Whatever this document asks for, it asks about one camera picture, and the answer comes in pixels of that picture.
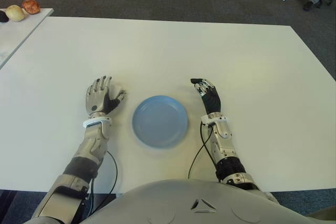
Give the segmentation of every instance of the table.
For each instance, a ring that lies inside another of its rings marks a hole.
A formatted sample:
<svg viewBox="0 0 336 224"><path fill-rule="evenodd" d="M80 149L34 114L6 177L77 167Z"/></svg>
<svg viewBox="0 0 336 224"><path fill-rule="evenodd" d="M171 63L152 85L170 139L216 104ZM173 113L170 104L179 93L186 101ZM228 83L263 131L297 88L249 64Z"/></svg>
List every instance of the table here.
<svg viewBox="0 0 336 224"><path fill-rule="evenodd" d="M35 28L49 15L52 8L42 8L38 14L30 15L23 9L26 18L21 22L0 22L0 69L22 45Z"/></svg>
<svg viewBox="0 0 336 224"><path fill-rule="evenodd" d="M85 92L103 74L128 92L111 115L115 192L187 177L205 114L190 78L215 83L237 153L262 190L336 185L335 81L291 27L47 17L0 71L0 188L49 189L83 139ZM168 150L144 146L131 126L137 105L159 94L188 114L184 140ZM205 151L191 177L216 180ZM113 179L106 156L95 192Z"/></svg>

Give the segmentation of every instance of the gray carpet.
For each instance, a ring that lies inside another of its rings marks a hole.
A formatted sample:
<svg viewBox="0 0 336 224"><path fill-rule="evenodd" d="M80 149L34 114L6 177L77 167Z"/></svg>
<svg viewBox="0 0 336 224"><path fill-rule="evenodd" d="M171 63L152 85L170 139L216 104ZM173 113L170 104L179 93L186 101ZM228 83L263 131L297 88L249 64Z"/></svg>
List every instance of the gray carpet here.
<svg viewBox="0 0 336 224"><path fill-rule="evenodd" d="M0 0L0 7L23 0ZM308 0L38 0L54 16L174 20L188 22L289 25L335 78L335 3L310 12ZM279 202L301 214L336 205L336 190L275 193ZM43 193L18 192L4 223L28 220Z"/></svg>

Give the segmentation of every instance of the blue plate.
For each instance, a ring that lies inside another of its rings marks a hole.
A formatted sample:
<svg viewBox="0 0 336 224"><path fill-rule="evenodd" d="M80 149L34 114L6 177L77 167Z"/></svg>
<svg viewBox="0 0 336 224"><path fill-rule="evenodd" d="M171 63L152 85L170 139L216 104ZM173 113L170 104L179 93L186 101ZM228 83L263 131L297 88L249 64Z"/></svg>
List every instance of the blue plate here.
<svg viewBox="0 0 336 224"><path fill-rule="evenodd" d="M172 147L185 134L187 113L178 101L164 95L144 100L133 114L133 130L146 145L156 148Z"/></svg>

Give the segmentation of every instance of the red apple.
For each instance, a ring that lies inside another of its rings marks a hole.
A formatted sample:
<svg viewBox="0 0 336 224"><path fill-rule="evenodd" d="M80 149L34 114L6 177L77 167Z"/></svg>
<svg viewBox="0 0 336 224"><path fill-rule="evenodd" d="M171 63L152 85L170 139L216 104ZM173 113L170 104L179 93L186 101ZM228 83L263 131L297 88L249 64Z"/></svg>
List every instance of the red apple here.
<svg viewBox="0 0 336 224"><path fill-rule="evenodd" d="M24 0L22 2L22 8L29 14L36 14L40 12L40 5L36 0Z"/></svg>

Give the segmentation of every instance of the shoe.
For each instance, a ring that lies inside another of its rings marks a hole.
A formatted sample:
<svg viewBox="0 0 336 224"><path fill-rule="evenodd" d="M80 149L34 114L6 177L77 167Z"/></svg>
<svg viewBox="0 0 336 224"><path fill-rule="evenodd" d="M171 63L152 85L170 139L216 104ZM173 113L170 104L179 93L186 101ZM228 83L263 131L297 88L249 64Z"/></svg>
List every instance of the shoe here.
<svg viewBox="0 0 336 224"><path fill-rule="evenodd" d="M314 5L314 3L312 1L308 1L303 6L303 9L306 10L306 11L309 11L313 5Z"/></svg>

